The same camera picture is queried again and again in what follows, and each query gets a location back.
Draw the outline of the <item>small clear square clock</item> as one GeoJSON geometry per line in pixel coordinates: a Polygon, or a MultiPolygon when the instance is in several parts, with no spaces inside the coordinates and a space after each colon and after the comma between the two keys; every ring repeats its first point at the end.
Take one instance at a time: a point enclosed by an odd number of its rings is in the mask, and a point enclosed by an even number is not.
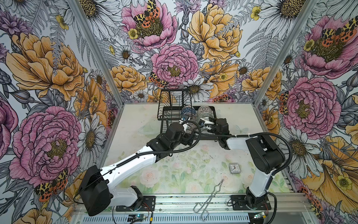
{"type": "Polygon", "coordinates": [[[229,164],[229,170],[231,174],[239,174],[241,173],[241,168],[238,163],[230,163],[229,164]]]}

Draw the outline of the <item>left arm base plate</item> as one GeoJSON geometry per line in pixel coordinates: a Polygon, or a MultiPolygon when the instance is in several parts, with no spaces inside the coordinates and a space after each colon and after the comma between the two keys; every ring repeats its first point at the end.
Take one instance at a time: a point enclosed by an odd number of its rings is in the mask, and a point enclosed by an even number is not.
{"type": "Polygon", "coordinates": [[[156,196],[144,196],[136,186],[120,189],[120,204],[115,206],[117,212],[155,210],[156,196]]]}

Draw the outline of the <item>blue patterned bowl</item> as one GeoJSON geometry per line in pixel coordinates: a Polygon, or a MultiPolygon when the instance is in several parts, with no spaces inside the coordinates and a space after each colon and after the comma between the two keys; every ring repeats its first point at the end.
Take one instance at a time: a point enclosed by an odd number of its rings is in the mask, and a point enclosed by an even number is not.
{"type": "Polygon", "coordinates": [[[182,115],[195,116],[196,110],[191,106],[183,107],[181,112],[182,115]]]}

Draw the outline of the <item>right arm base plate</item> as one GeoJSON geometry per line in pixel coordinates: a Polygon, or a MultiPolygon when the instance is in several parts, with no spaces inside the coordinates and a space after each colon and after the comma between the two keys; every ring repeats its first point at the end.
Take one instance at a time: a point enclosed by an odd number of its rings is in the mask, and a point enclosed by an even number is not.
{"type": "Polygon", "coordinates": [[[245,195],[231,195],[227,206],[232,207],[234,211],[271,210],[268,193],[260,197],[255,197],[250,192],[245,195]]]}

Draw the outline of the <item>green circuit board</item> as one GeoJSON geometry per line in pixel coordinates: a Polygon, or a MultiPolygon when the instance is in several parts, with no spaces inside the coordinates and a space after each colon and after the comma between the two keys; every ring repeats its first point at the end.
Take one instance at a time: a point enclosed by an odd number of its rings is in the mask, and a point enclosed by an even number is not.
{"type": "Polygon", "coordinates": [[[147,215],[144,214],[131,214],[127,218],[127,222],[130,224],[136,223],[136,222],[144,222],[148,218],[147,215]]]}

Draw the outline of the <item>black white dotted bowl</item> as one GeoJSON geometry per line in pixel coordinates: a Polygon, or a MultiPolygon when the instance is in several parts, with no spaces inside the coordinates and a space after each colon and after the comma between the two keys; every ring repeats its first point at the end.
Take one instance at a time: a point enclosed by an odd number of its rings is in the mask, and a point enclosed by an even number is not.
{"type": "Polygon", "coordinates": [[[188,134],[191,134],[193,131],[197,129],[194,123],[187,122],[185,125],[186,125],[186,133],[188,134]]]}

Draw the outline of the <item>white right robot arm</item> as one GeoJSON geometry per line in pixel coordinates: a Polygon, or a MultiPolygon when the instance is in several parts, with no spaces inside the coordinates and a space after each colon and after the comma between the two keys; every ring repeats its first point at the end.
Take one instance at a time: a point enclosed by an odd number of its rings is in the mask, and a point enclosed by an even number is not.
{"type": "Polygon", "coordinates": [[[255,165],[252,183],[246,190],[246,206],[256,208],[265,201],[273,177],[286,160],[269,133],[232,135],[226,119],[216,119],[212,132],[226,150],[246,149],[255,165]]]}

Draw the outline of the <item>white red diamond bowl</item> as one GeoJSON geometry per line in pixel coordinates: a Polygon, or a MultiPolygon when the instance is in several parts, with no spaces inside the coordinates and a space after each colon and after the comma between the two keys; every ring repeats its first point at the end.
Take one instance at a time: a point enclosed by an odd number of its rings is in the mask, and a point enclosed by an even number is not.
{"type": "Polygon", "coordinates": [[[199,107],[199,109],[197,110],[197,116],[199,118],[205,118],[205,117],[214,118],[212,109],[207,105],[203,105],[199,107]]]}

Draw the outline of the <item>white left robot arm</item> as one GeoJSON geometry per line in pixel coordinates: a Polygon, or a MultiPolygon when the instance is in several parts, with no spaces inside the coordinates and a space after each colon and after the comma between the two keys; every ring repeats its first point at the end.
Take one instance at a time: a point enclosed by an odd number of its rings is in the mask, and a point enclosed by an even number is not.
{"type": "Polygon", "coordinates": [[[196,146],[200,138],[195,138],[193,133],[186,133],[190,124],[200,130],[198,124],[193,121],[172,123],[165,133],[150,140],[133,155],[106,167],[90,167],[77,193],[87,214],[90,217],[96,216],[109,206],[124,206],[137,210],[144,199],[138,187],[118,189],[117,186],[137,171],[167,156],[188,151],[196,146]]]}

